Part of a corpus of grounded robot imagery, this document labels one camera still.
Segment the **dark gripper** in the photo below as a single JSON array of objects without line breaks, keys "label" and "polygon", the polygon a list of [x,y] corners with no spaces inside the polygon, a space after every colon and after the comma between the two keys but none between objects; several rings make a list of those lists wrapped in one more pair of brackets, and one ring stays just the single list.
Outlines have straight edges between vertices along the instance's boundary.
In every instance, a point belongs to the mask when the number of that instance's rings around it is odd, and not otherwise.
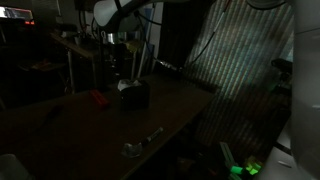
[{"label": "dark gripper", "polygon": [[124,43],[108,44],[109,62],[111,70],[117,79],[129,79],[133,54],[127,49]]}]

